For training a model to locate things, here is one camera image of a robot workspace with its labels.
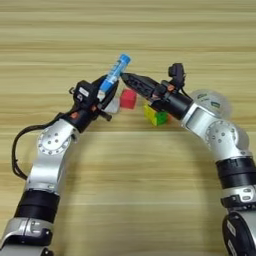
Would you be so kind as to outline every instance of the yellow block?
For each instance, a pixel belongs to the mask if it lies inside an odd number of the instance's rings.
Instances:
[[[156,111],[152,109],[148,104],[144,104],[144,115],[151,121],[153,125],[157,125]]]

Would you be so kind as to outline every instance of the blue cap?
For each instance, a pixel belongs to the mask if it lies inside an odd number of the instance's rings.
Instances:
[[[120,60],[125,62],[126,64],[128,64],[131,61],[131,58],[128,55],[126,55],[126,54],[122,54],[120,56]]]

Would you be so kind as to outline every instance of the colorful block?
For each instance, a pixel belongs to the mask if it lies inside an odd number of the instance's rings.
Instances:
[[[120,97],[120,107],[133,109],[135,107],[137,94],[133,90],[124,89]]]
[[[168,119],[168,114],[166,112],[157,112],[148,104],[144,105],[144,115],[155,126],[165,124]]]

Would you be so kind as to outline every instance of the red block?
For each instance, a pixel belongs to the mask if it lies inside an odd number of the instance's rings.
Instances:
[[[124,89],[120,97],[120,107],[133,109],[135,107],[136,97],[136,92]]]

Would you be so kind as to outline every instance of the blue and white object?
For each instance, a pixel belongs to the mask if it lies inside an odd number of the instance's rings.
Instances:
[[[99,94],[105,95],[109,89],[114,85],[114,83],[119,79],[121,73],[124,72],[125,68],[131,61],[128,55],[122,54],[118,61],[115,63],[113,68],[110,70],[107,78],[104,80],[100,86]]]

